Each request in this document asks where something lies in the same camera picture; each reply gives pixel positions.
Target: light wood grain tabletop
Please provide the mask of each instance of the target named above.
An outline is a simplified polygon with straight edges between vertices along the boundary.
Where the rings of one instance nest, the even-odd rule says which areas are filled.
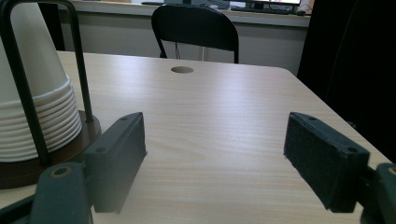
[[[74,53],[59,55],[84,110]],[[121,213],[93,211],[95,224],[359,223],[360,205],[353,214],[327,211],[284,157],[291,111],[368,149],[373,168],[388,162],[282,68],[90,53],[85,63],[103,132],[143,112],[148,151]],[[172,71],[180,66],[193,71]],[[0,207],[34,191],[0,190]]]

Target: stack of paper cups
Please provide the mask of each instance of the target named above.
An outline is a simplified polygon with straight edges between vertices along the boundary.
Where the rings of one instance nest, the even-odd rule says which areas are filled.
[[[38,4],[15,6],[11,21],[47,147],[49,151],[57,150],[71,142],[81,131],[70,78],[64,72]],[[26,161],[37,157],[1,42],[0,162]]]

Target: black metal rod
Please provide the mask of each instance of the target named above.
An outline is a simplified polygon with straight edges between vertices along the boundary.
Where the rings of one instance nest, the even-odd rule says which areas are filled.
[[[4,50],[7,55],[9,67],[14,76],[18,94],[21,98],[21,104],[25,113],[35,149],[40,159],[41,165],[50,164],[50,155],[41,131],[40,122],[35,110],[32,93],[30,92],[29,83],[23,69],[20,51],[11,25],[11,10],[16,6],[16,1],[2,0],[0,1],[0,36],[3,41]]]
[[[67,8],[70,26],[72,30],[73,43],[78,64],[79,82],[82,91],[82,98],[86,114],[86,122],[93,122],[91,100],[88,88],[87,74],[85,71],[84,56],[81,46],[81,38],[78,29],[78,14],[73,4],[67,0],[1,0],[0,1],[0,36],[3,41],[8,63],[17,86],[18,94],[21,98],[23,111],[27,118],[29,128],[35,142],[38,158],[41,165],[50,164],[50,156],[42,133],[38,116],[35,110],[32,93],[23,68],[18,44],[11,25],[11,11],[21,3],[50,3],[60,4]]]

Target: brown round base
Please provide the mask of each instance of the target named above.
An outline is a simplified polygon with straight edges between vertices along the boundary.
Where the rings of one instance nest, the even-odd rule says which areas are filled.
[[[65,162],[82,162],[86,147],[102,134],[99,120],[85,122],[85,112],[78,111],[81,119],[81,133],[66,146],[49,154],[50,165],[41,166],[38,158],[29,161],[0,162],[0,189],[15,189],[37,183],[40,174],[52,165]]]

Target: chair backrest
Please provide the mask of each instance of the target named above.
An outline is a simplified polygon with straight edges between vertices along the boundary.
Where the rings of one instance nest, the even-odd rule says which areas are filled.
[[[233,51],[239,62],[239,39],[235,26],[224,14],[198,6],[163,5],[154,10],[151,25],[161,50],[167,58],[162,40],[212,49]]]

